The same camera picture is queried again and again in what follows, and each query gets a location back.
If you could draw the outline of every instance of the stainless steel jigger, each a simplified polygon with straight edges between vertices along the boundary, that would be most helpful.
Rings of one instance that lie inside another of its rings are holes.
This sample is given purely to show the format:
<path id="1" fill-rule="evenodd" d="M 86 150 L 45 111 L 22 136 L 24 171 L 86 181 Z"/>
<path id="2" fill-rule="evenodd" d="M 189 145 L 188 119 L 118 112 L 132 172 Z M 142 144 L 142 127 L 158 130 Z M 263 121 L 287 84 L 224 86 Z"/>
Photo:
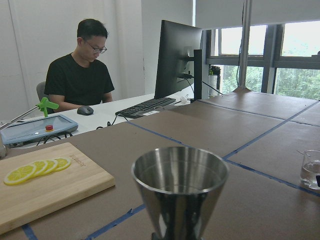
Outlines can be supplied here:
<path id="1" fill-rule="evenodd" d="M 229 169 L 213 153 L 178 146 L 142 155 L 132 175 L 155 228 L 152 240 L 200 240 Z"/>

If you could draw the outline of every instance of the black monitor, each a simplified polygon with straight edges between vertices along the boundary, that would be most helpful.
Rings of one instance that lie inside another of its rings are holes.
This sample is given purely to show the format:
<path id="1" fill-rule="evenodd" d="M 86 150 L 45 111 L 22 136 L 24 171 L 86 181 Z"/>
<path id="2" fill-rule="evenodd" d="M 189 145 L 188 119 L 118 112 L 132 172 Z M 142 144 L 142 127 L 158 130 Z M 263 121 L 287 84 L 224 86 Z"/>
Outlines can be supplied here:
<path id="1" fill-rule="evenodd" d="M 194 50 L 200 49 L 201 35 L 201 28 L 162 20 L 155 99 L 177 93 L 194 83 Z"/>

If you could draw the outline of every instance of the keyboard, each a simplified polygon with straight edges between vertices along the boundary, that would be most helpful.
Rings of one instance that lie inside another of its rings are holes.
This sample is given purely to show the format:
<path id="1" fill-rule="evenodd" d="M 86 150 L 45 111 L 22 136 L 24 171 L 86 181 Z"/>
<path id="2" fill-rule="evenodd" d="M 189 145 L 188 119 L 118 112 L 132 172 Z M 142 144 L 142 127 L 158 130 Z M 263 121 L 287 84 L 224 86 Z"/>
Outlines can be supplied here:
<path id="1" fill-rule="evenodd" d="M 157 107 L 164 107 L 166 105 L 174 103 L 175 101 L 176 99 L 170 97 L 150 99 L 121 111 L 117 111 L 115 115 L 122 114 L 122 116 L 126 118 L 137 119 L 142 117 L 142 113 L 150 112 L 152 110 L 155 110 L 155 108 Z"/>

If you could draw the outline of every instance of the lemon slice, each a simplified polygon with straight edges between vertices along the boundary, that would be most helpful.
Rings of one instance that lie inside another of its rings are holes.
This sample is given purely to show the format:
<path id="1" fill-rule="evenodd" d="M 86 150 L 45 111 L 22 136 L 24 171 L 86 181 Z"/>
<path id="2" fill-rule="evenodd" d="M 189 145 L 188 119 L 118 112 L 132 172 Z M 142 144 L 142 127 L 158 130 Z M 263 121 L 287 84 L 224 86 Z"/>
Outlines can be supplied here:
<path id="1" fill-rule="evenodd" d="M 58 167 L 54 170 L 55 172 L 66 169 L 71 165 L 71 160 L 69 158 L 55 158 L 58 161 Z"/>
<path id="2" fill-rule="evenodd" d="M 37 170 L 37 166 L 35 164 L 28 164 L 24 166 L 20 166 L 11 172 L 9 172 L 5 178 L 4 183 L 7 185 L 16 185 L 21 184 L 28 179 L 30 179 Z"/>
<path id="3" fill-rule="evenodd" d="M 32 164 L 36 166 L 35 173 L 32 177 L 39 176 L 48 168 L 48 162 L 46 160 L 34 161 Z"/>
<path id="4" fill-rule="evenodd" d="M 48 167 L 44 172 L 40 173 L 39 176 L 47 175 L 47 174 L 53 172 L 58 167 L 58 161 L 55 159 L 48 159 L 45 161 L 47 161 Z"/>

